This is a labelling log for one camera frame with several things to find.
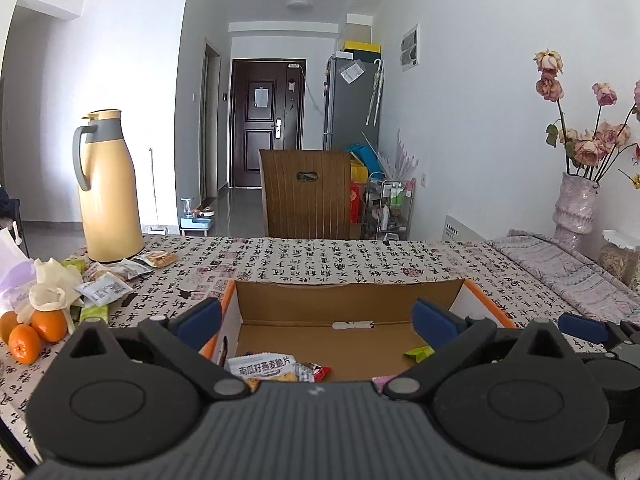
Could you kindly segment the orange white cardboard box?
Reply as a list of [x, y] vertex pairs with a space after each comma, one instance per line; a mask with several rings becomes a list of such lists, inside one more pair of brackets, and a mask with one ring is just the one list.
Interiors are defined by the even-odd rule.
[[476, 297], [497, 325], [514, 322], [470, 280], [412, 284], [293, 285], [230, 282], [220, 300], [221, 329], [201, 355], [223, 366], [250, 353], [294, 356], [299, 363], [329, 367], [334, 382], [397, 375], [412, 362], [408, 351], [427, 344], [413, 329], [419, 299], [449, 309]]

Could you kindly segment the green snack packet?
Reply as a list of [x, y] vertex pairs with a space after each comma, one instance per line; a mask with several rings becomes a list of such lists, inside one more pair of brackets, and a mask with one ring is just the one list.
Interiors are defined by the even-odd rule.
[[85, 304], [80, 309], [79, 322], [102, 321], [108, 323], [108, 305], [97, 306], [96, 304]]

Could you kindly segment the orange tangerine front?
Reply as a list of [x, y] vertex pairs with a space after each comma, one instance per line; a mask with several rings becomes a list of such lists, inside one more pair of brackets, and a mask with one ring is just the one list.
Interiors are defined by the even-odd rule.
[[32, 364], [40, 356], [41, 339], [32, 326], [18, 324], [10, 333], [9, 350], [16, 362]]

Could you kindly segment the yellow thermos jug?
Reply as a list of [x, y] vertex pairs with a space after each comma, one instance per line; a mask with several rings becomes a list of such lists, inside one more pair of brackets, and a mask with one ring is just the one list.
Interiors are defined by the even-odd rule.
[[73, 165], [87, 255], [99, 262], [130, 258], [143, 248], [143, 237], [122, 112], [95, 110], [85, 120], [73, 135]]

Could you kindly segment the wooden chair back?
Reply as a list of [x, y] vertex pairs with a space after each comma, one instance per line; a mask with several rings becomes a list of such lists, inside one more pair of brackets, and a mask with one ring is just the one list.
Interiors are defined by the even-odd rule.
[[259, 152], [262, 210], [269, 237], [347, 240], [350, 156], [345, 152]]

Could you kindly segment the calligraphy print tablecloth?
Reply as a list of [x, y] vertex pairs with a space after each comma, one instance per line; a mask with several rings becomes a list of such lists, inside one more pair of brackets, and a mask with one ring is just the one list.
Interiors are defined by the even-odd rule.
[[515, 323], [537, 314], [577, 312], [489, 242], [346, 242], [276, 238], [149, 236], [149, 250], [178, 256], [165, 269], [135, 278], [134, 292], [110, 309], [125, 327], [150, 314], [174, 316], [198, 300], [216, 298], [237, 278], [293, 285], [412, 284], [468, 278]]

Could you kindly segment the pink textured vase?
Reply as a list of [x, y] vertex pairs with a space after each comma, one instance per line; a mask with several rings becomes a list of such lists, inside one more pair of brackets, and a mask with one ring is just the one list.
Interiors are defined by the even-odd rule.
[[582, 244], [592, 232], [600, 185], [584, 177], [564, 172], [558, 200], [553, 211], [553, 237], [561, 244], [582, 250]]

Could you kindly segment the grey refrigerator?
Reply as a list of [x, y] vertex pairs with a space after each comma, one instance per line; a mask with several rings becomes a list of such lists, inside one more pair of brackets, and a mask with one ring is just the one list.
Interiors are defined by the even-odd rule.
[[367, 63], [332, 55], [326, 63], [323, 148], [346, 151], [355, 144], [378, 147], [376, 77], [380, 62]]

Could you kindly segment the pink snack packet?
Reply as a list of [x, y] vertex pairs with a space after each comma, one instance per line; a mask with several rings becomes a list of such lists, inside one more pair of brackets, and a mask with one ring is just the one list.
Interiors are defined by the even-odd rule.
[[372, 384], [374, 385], [375, 390], [378, 394], [382, 394], [385, 385], [393, 380], [395, 375], [386, 375], [386, 376], [376, 376], [371, 379]]

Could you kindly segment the orange tangerine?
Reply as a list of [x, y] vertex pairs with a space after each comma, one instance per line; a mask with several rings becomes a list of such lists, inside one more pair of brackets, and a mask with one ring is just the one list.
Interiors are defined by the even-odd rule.
[[32, 326], [18, 324], [10, 333], [9, 350], [16, 362], [32, 364], [40, 356], [41, 339]]
[[30, 326], [42, 340], [51, 344], [61, 341], [67, 335], [67, 323], [61, 310], [35, 310], [30, 318]]

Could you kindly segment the grey folded runner cloth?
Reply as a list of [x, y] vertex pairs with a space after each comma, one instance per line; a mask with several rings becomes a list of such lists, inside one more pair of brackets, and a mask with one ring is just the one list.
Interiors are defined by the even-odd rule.
[[587, 318], [639, 324], [639, 295], [558, 240], [511, 231], [489, 244]]

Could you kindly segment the dried pink rose bouquet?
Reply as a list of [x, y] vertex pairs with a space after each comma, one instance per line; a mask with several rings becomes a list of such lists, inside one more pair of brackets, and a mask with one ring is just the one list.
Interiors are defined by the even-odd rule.
[[608, 82], [595, 82], [591, 91], [596, 100], [597, 113], [591, 129], [578, 130], [568, 126], [563, 110], [564, 89], [560, 76], [563, 73], [562, 56], [555, 50], [541, 50], [534, 54], [538, 79], [535, 90], [546, 102], [553, 103], [558, 118], [544, 130], [547, 145], [558, 145], [564, 153], [565, 171], [569, 177], [580, 177], [593, 184], [600, 184], [613, 169], [617, 159], [625, 152], [631, 154], [634, 165], [639, 163], [639, 143], [632, 142], [631, 119], [639, 120], [639, 83], [634, 83], [634, 96], [625, 118], [618, 124], [607, 122], [603, 110], [617, 104], [617, 92]]

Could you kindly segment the dark brown entrance door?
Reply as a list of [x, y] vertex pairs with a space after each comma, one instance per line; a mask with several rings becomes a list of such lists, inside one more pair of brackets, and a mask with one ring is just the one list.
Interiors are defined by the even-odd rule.
[[303, 60], [232, 63], [230, 185], [258, 188], [260, 153], [302, 146], [305, 104]]

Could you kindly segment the white artificial flower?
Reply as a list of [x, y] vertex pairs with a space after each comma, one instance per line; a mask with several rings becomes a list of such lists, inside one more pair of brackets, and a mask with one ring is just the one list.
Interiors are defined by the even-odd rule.
[[60, 312], [64, 316], [67, 331], [72, 334], [75, 324], [70, 306], [79, 299], [77, 287], [82, 275], [76, 266], [63, 266], [50, 258], [47, 262], [35, 260], [36, 280], [28, 291], [28, 305], [17, 313], [17, 322], [27, 324], [36, 312]]

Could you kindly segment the yellow box on refrigerator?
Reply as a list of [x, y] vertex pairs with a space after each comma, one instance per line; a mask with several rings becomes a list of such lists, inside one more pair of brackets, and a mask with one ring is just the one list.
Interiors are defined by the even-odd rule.
[[382, 47], [379, 44], [370, 44], [370, 42], [344, 40], [343, 50], [380, 54], [382, 52]]

